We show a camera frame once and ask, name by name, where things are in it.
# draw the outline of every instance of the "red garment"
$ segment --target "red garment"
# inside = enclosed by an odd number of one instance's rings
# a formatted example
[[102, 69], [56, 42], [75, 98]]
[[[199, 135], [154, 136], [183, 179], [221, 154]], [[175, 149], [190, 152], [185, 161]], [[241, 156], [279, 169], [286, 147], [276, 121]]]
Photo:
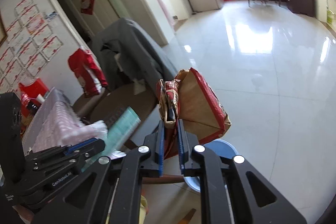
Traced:
[[101, 87], [107, 88], [105, 76], [87, 50], [79, 48], [68, 59], [70, 69], [83, 87], [85, 97], [100, 94]]

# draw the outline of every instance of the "wooden stick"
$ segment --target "wooden stick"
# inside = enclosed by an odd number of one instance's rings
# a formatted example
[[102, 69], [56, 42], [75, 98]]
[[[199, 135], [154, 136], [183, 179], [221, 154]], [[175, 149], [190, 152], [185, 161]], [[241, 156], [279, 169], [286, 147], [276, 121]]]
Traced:
[[160, 178], [142, 178], [142, 184], [171, 184], [184, 182], [183, 176], [166, 175]]
[[191, 209], [189, 213], [187, 213], [187, 215], [178, 222], [178, 224], [188, 224], [195, 212], [196, 209]]

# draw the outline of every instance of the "gray blanket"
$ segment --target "gray blanket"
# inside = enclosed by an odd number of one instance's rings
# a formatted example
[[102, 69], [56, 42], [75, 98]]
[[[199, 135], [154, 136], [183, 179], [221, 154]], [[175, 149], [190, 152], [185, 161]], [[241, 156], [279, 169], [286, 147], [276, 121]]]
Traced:
[[145, 79], [155, 94], [160, 79], [169, 81], [178, 73], [160, 46], [128, 18], [121, 18], [99, 32], [92, 40], [91, 49], [111, 90], [125, 84], [115, 60], [118, 53], [118, 63], [129, 79]]

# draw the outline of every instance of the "brown paper bag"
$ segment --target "brown paper bag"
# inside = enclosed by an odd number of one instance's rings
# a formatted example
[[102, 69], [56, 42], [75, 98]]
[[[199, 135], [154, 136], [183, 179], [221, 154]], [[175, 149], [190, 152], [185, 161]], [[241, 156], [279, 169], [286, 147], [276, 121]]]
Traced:
[[[195, 134], [200, 144], [222, 137], [230, 128], [231, 122], [223, 106], [197, 70], [181, 70], [175, 80], [160, 81], [158, 84], [159, 111], [165, 122], [165, 159], [177, 155], [178, 118], [183, 119], [184, 129]], [[174, 84], [178, 89], [177, 96], [171, 94]], [[168, 121], [168, 111], [172, 106], [175, 119]]]
[[184, 129], [204, 144], [222, 137], [231, 126], [223, 106], [203, 76], [195, 69], [182, 70], [178, 89], [179, 118]]

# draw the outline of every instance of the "certificate on wall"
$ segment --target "certificate on wall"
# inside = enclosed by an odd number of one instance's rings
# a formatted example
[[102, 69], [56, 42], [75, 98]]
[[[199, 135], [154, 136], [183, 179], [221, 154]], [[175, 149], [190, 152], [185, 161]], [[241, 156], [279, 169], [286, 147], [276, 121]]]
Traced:
[[22, 0], [16, 7], [14, 8], [16, 15], [22, 15], [31, 5], [33, 5], [33, 0]]
[[7, 40], [10, 42], [21, 30], [21, 25], [19, 20], [12, 22], [9, 27], [6, 29]]
[[36, 52], [37, 49], [34, 43], [30, 41], [24, 47], [22, 47], [19, 53], [19, 59], [23, 63], [23, 65], [26, 65], [33, 58]]
[[14, 54], [18, 54], [22, 46], [30, 39], [31, 35], [28, 30], [23, 27], [16, 37], [9, 42], [9, 46], [13, 50]]
[[41, 29], [33, 37], [35, 44], [40, 47], [49, 36], [53, 34], [52, 30], [50, 29], [49, 25], [44, 25]]
[[23, 14], [20, 16], [20, 22], [22, 26], [26, 25], [35, 15], [39, 13], [39, 10], [36, 5], [29, 7]]
[[50, 60], [62, 45], [63, 43], [58, 39], [58, 37], [52, 37], [45, 43], [45, 45], [43, 45], [42, 52], [44, 56]]
[[8, 83], [12, 85], [22, 70], [23, 68], [17, 59], [12, 61], [5, 75], [5, 78], [8, 81]]
[[27, 70], [32, 76], [36, 76], [46, 63], [46, 59], [42, 56], [42, 54], [38, 53], [28, 63]]
[[0, 80], [0, 94], [8, 92], [10, 88], [11, 88], [11, 85], [8, 83], [5, 77], [2, 77]]
[[22, 82], [25, 79], [31, 79], [31, 76], [28, 74], [28, 72], [26, 70], [23, 70], [19, 76], [16, 78], [16, 80], [14, 81], [13, 85], [12, 85], [12, 90], [15, 92], [15, 94], [21, 98], [21, 91], [19, 88], [19, 83]]
[[0, 47], [0, 70], [3, 73], [7, 72], [8, 66], [13, 58], [14, 54], [9, 47], [5, 47], [5, 45]]
[[26, 25], [27, 30], [30, 34], [34, 34], [37, 32], [43, 25], [45, 24], [45, 21], [43, 19], [42, 14], [37, 14], [34, 16]]

